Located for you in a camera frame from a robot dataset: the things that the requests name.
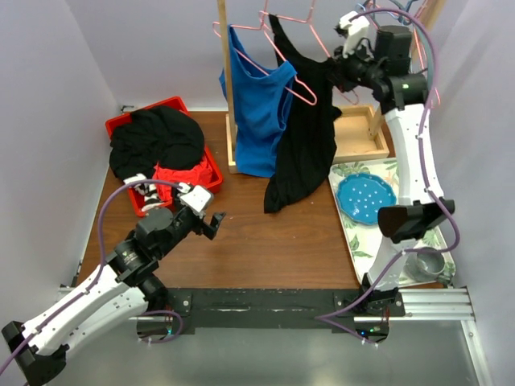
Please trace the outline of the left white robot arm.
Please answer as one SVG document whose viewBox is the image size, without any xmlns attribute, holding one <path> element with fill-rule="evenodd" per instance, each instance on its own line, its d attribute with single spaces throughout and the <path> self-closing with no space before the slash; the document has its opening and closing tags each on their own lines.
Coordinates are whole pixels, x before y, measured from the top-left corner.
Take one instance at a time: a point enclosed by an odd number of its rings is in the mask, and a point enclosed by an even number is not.
<svg viewBox="0 0 515 386">
<path fill-rule="evenodd" d="M 105 263 L 41 315 L 9 322 L 2 335 L 28 385 L 56 378 L 86 339 L 110 330 L 125 318 L 167 312 L 168 291 L 155 276 L 159 261 L 189 233 L 213 239 L 224 219 L 209 223 L 184 207 L 152 211 L 106 257 Z"/>
</svg>

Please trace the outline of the black tank top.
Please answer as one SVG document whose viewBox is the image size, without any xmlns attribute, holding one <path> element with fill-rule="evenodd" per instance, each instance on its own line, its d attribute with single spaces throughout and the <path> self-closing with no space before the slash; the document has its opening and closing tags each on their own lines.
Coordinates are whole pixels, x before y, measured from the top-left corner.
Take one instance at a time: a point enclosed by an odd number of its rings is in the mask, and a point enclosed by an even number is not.
<svg viewBox="0 0 515 386">
<path fill-rule="evenodd" d="M 275 213 L 311 195 L 327 178 L 336 153 L 334 121 L 342 112 L 332 104 L 330 75 L 335 61 L 328 58 L 317 62 L 303 56 L 286 36 L 276 15 L 269 16 L 269 23 L 281 52 L 276 55 L 277 62 L 288 60 L 297 77 L 317 96 L 315 105 L 293 98 L 277 148 L 276 170 L 264 196 L 264 212 Z"/>
</svg>

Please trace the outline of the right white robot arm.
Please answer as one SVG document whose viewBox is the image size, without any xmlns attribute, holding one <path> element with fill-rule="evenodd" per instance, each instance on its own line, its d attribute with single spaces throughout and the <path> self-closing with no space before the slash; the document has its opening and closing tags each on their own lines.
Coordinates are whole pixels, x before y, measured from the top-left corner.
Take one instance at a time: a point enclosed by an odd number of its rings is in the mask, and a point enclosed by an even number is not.
<svg viewBox="0 0 515 386">
<path fill-rule="evenodd" d="M 363 46 L 369 29 L 366 18 L 342 18 L 336 31 L 345 43 L 335 53 L 346 88 L 362 86 L 373 92 L 389 127 L 398 162 L 398 201 L 378 210 L 381 244 L 362 282 L 363 292 L 342 313 L 360 310 L 378 315 L 387 306 L 386 293 L 398 289 L 401 271 L 426 232 L 451 220 L 455 202 L 446 199 L 435 170 L 429 113 L 434 95 L 436 64 L 410 72 L 411 30 L 393 25 L 377 29 L 375 45 Z"/>
</svg>

